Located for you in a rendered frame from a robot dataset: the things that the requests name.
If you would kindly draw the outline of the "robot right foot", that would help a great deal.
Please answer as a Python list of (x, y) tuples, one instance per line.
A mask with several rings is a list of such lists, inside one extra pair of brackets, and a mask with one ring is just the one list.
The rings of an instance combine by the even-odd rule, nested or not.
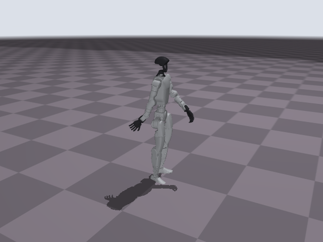
[(160, 184), (165, 184), (166, 182), (163, 181), (159, 176), (158, 177), (153, 177), (153, 175), (151, 175), (150, 179), (156, 181), (157, 183), (160, 183)]

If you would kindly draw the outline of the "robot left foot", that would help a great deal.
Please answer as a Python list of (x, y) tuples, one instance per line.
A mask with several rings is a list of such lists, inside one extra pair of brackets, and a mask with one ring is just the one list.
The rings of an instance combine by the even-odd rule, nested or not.
[(159, 170), (159, 173), (172, 173), (172, 172), (173, 172), (172, 170), (167, 169), (165, 167), (163, 167), (163, 169), (160, 168), (160, 170)]

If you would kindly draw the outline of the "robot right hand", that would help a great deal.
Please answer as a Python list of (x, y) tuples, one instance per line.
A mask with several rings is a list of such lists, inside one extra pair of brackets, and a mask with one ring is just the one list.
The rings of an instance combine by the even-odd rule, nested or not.
[[(143, 116), (143, 115), (142, 115), (142, 116)], [(142, 116), (141, 116), (141, 117), (142, 117)], [(141, 118), (141, 117), (140, 117), (140, 118)], [(131, 126), (131, 125), (132, 125), (130, 128), (134, 127), (134, 128), (132, 128), (131, 130), (133, 130), (133, 129), (135, 129), (135, 130), (136, 130), (137, 128), (138, 128), (138, 131), (140, 130), (141, 123), (143, 123), (143, 122), (145, 121), (145, 120), (144, 120), (144, 121), (140, 120), (140, 118), (139, 118), (139, 120), (136, 120), (136, 121), (134, 121), (132, 124), (130, 124), (130, 125), (129, 125), (129, 126)], [(134, 124), (134, 125), (133, 125), (133, 124)], [(135, 130), (133, 130), (133, 131), (135, 131)]]

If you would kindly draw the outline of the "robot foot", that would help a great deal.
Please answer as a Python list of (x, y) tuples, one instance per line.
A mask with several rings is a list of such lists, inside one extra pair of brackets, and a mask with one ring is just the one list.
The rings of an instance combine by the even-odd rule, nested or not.
[(167, 169), (165, 167), (163, 167), (163, 169), (160, 168), (160, 170), (159, 170), (159, 173), (172, 173), (172, 172), (173, 172), (172, 170)]
[(153, 175), (151, 175), (150, 179), (156, 181), (157, 183), (160, 183), (160, 184), (165, 184), (166, 182), (163, 181), (159, 176), (158, 177), (153, 177)]

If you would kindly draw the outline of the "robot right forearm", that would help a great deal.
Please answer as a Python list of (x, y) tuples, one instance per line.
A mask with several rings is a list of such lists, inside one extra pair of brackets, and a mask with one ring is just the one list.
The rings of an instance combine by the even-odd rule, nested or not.
[(143, 114), (143, 116), (140, 118), (140, 120), (144, 121), (147, 118), (149, 118), (149, 114), (151, 113), (151, 111), (153, 110), (153, 106), (154, 106), (154, 100), (150, 100), (147, 105), (146, 105), (146, 110), (145, 113)]

